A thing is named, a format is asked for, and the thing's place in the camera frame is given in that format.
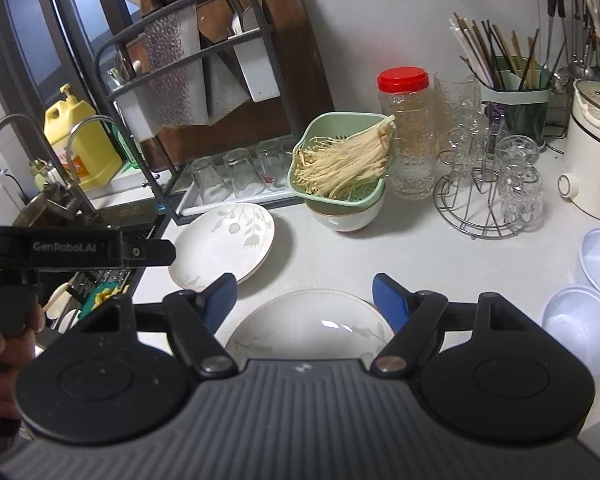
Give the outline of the person's left hand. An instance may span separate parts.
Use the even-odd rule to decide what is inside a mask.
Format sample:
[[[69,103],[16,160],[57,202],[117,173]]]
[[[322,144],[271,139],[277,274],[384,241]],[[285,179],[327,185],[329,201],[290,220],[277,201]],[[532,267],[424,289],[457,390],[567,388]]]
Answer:
[[[45,316],[37,304],[31,311],[21,336],[5,338],[0,334],[0,417],[20,419],[14,391],[20,370],[35,358],[35,336],[44,328]]]

